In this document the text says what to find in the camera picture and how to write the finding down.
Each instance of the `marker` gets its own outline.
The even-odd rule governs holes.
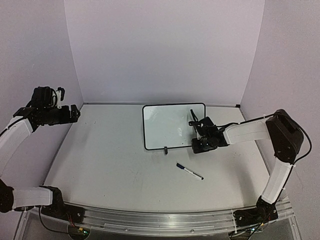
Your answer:
[[[199,180],[203,180],[204,178],[196,173],[194,173],[193,171],[187,169],[186,167],[182,166],[181,164],[179,163],[176,163],[176,166],[182,170],[185,170],[187,173],[190,173],[191,175],[193,175],[194,177],[196,177],[197,179]]]

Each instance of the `white tabletop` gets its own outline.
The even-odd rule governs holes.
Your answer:
[[[84,105],[46,185],[65,202],[128,211],[189,212],[256,204],[269,174],[254,141],[194,154],[191,147],[147,151],[142,105]],[[206,107],[217,125],[244,120],[233,107]],[[177,163],[200,174],[197,180]]]

